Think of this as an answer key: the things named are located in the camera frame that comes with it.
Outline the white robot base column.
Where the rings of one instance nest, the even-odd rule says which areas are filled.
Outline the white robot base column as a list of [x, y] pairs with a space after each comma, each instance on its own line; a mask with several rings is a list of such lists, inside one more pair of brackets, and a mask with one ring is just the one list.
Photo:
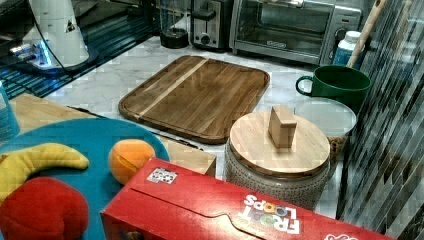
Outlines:
[[41, 71], [73, 70], [90, 59], [71, 0], [28, 0], [34, 17], [12, 56]]

